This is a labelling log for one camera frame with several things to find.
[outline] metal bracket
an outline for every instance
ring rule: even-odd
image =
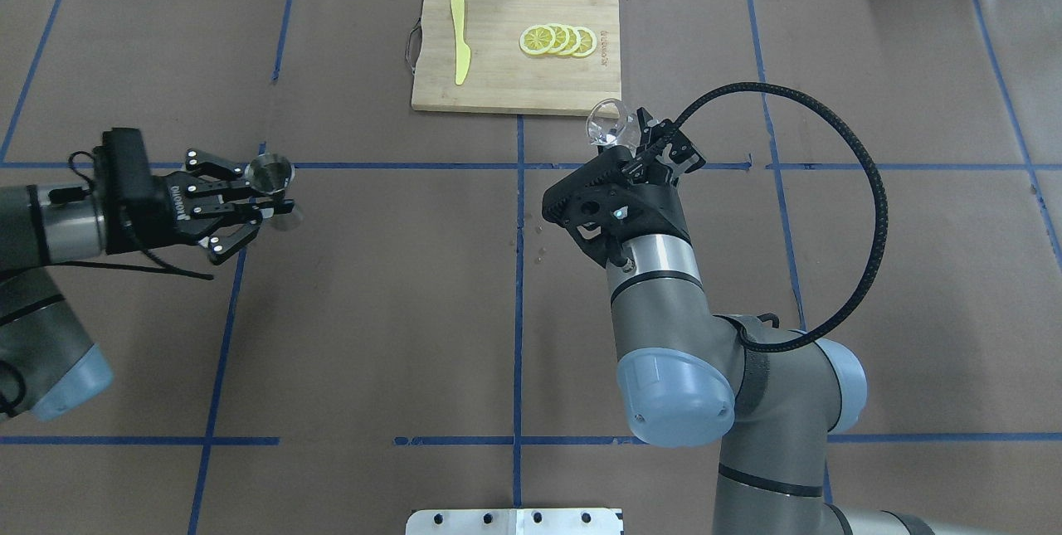
[[[481,508],[417,511],[406,535],[622,535],[618,508]]]

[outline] clear glass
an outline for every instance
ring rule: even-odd
[[[637,152],[638,142],[641,141],[634,113],[615,98],[600,101],[595,105],[590,116],[586,118],[586,137],[590,139],[590,145],[606,146],[606,149],[622,145],[627,146],[631,154]]]

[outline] light blue joint cap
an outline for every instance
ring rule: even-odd
[[[115,379],[98,345],[92,345],[59,381],[40,397],[31,413],[49,421],[105,391]]]
[[[616,370],[627,425],[663,448],[712,444],[734,426],[734,391],[718,369],[671,348],[623,355]]]
[[[841,384],[841,416],[829,433],[842,433],[859,420],[859,413],[867,407],[867,374],[856,355],[841,343],[826,339],[815,341],[834,365],[837,382]]]

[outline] yellow knife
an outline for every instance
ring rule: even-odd
[[[450,13],[453,14],[453,42],[457,45],[453,82],[463,85],[472,63],[472,48],[464,40],[464,0],[450,0]]]

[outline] blue tape grid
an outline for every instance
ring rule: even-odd
[[[15,134],[19,115],[30,92],[34,74],[40,62],[48,37],[54,24],[61,3],[63,0],[55,0],[48,21],[41,35],[37,51],[34,54],[29,73],[19,100],[16,103],[15,111],[12,115],[11,123],[4,135],[3,143],[0,144],[0,169],[63,169],[66,165],[63,161],[4,161],[13,135]],[[279,77],[282,62],[284,48],[286,42],[289,19],[291,16],[293,0],[286,0],[285,13],[281,21],[281,29],[277,42],[277,55],[274,64],[273,82]],[[1032,186],[1037,191],[1037,199],[1040,205],[1041,214],[1047,226],[1051,246],[1055,251],[1059,266],[1062,268],[1062,255],[1059,252],[1058,237],[1054,229],[1050,214],[1047,212],[1043,197],[1040,195],[1039,180],[1035,172],[1057,172],[1062,169],[1062,165],[1033,165],[1029,157],[1025,143],[1024,134],[1013,104],[1007,89],[1006,82],[1000,73],[996,59],[994,47],[991,42],[987,25],[980,8],[979,0],[972,0],[975,14],[981,30],[982,39],[986,44],[993,71],[998,82],[998,86],[1004,97],[1006,108],[1011,120],[1016,142],[1022,152],[1023,165],[913,165],[913,163],[884,163],[878,165],[883,171],[972,171],[972,172],[1000,172],[1000,171],[1023,171],[1028,172]],[[766,82],[766,69],[761,45],[759,40],[759,30],[756,22],[755,2],[747,0],[749,6],[749,17],[752,33],[752,40],[756,56],[757,73],[760,82]],[[774,131],[774,123],[771,119],[767,97],[763,96],[764,120],[770,135],[771,165],[770,169],[774,173],[775,188],[777,191],[780,214],[783,232],[785,234],[786,253],[789,260],[790,281],[793,287],[793,295],[796,299],[798,309],[801,316],[801,325],[805,326],[803,300],[800,292],[800,278],[796,272],[795,259],[793,255],[792,236],[789,228],[789,213],[785,200],[782,172],[786,171],[860,171],[859,165],[834,165],[834,163],[782,163],[777,151],[777,141]],[[523,434],[523,311],[524,311],[524,213],[525,213],[525,173],[528,169],[538,171],[538,169],[576,169],[579,161],[572,163],[528,163],[524,158],[524,118],[517,116],[516,119],[517,138],[517,161],[513,163],[406,163],[406,161],[299,161],[296,163],[299,169],[494,169],[494,171],[516,171],[517,172],[517,218],[516,218],[516,275],[515,275],[515,320],[514,320],[514,362],[513,362],[513,435],[512,436],[417,436],[417,437],[395,437],[394,446],[417,447],[417,446],[511,446],[513,449],[513,503],[519,507],[521,500],[521,448],[524,446],[644,446],[644,442],[633,436],[527,436]],[[153,169],[178,169],[179,163],[156,163]],[[748,171],[752,165],[748,161],[740,163],[714,163],[706,165],[705,169],[731,169],[731,171]],[[226,317],[225,331],[222,339],[221,352],[218,361],[218,369],[215,378],[215,387],[211,396],[210,413],[207,427],[203,437],[183,436],[0,436],[0,445],[7,446],[199,446],[203,452],[201,456],[200,472],[196,480],[195,495],[193,499],[191,515],[189,517],[189,535],[193,535],[198,528],[199,513],[202,507],[203,491],[209,466],[210,449],[215,446],[277,446],[280,439],[277,437],[216,437],[213,435],[217,422],[218,408],[221,399],[221,389],[224,381],[225,365],[227,363],[228,348],[232,339],[233,324],[235,322],[236,305],[239,290],[243,277],[243,268],[246,259],[246,252],[241,252],[237,260],[237,270],[233,282],[233,290],[229,298],[228,314]],[[912,433],[912,434],[841,434],[829,436],[830,444],[883,444],[883,443],[964,443],[964,442],[1062,442],[1062,433],[1059,432],[1023,432],[1023,433]],[[833,491],[829,487],[828,468],[824,472],[827,499],[832,499]]]

